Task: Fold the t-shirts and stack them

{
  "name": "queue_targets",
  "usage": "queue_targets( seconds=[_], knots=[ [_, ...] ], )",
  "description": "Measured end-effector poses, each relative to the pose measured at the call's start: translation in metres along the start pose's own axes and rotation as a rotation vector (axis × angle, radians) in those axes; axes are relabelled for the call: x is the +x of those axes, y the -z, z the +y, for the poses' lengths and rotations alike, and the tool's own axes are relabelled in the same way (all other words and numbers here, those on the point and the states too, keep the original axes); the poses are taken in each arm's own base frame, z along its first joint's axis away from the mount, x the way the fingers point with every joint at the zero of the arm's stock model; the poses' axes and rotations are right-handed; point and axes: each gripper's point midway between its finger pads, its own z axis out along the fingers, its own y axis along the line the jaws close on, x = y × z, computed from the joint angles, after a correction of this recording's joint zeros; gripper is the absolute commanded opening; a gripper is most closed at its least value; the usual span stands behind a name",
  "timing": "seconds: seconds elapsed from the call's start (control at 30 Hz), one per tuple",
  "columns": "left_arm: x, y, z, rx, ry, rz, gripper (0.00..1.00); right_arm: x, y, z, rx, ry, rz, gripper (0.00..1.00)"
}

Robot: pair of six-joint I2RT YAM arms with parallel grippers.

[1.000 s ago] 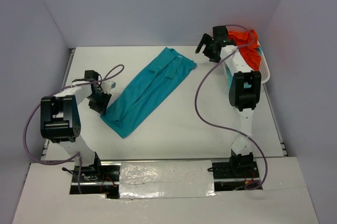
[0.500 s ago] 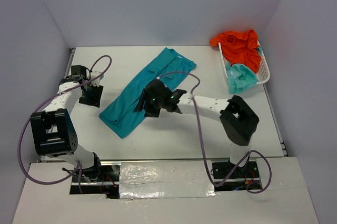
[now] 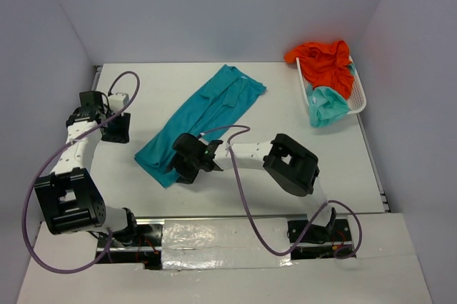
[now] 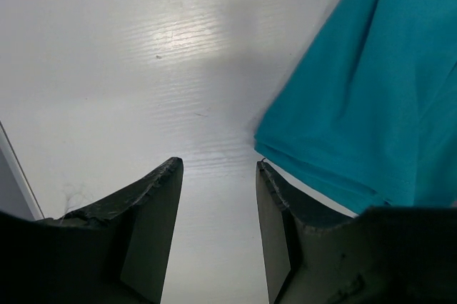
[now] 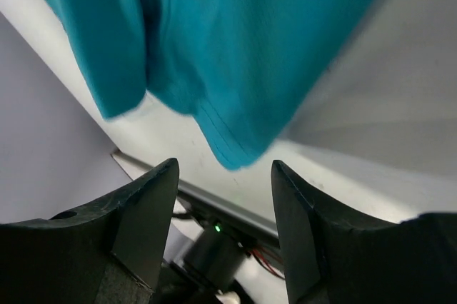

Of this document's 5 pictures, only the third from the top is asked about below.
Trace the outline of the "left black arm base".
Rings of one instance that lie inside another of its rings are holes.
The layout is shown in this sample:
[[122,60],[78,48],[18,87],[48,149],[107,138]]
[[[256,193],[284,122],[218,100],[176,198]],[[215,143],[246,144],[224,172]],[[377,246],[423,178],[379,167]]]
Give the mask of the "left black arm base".
[[141,221],[133,237],[114,238],[109,251],[98,264],[134,264],[147,270],[161,270],[162,235],[164,224]]

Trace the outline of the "teal t-shirt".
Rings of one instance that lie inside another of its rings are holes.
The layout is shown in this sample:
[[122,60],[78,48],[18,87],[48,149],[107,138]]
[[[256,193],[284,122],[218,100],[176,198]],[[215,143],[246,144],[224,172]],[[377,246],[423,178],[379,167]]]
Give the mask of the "teal t-shirt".
[[222,66],[166,122],[134,156],[135,162],[164,188],[179,178],[166,172],[174,155],[172,145],[181,133],[197,135],[212,128],[235,124],[266,92],[266,87],[235,66]]

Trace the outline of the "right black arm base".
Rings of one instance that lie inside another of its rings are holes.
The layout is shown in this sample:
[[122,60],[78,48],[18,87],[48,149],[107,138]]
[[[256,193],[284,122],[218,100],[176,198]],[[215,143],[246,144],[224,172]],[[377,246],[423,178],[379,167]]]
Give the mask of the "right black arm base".
[[311,226],[300,243],[291,252],[292,260],[342,258],[353,252],[351,229],[348,220],[337,218],[329,233],[321,226]]

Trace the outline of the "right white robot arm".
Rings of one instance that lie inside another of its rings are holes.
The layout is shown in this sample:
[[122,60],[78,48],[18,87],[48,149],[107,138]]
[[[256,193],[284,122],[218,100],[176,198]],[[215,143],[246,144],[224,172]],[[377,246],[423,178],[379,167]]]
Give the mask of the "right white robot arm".
[[304,201],[309,228],[317,240],[334,234],[335,210],[318,185],[318,157],[290,136],[236,143],[222,135],[237,126],[243,109],[184,104],[136,154],[135,160],[164,188],[190,185],[201,172],[265,171],[287,193]]

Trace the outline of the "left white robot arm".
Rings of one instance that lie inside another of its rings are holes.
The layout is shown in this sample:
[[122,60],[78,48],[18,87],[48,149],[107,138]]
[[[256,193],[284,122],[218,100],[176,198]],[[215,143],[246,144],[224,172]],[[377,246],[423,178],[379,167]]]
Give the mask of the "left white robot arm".
[[85,91],[80,106],[66,120],[68,148],[58,154],[50,174],[39,177],[34,190],[50,233],[61,235],[87,231],[133,245],[140,236],[134,214],[128,208],[104,203],[91,175],[94,152],[100,141],[129,142],[130,113],[122,113],[127,93]]

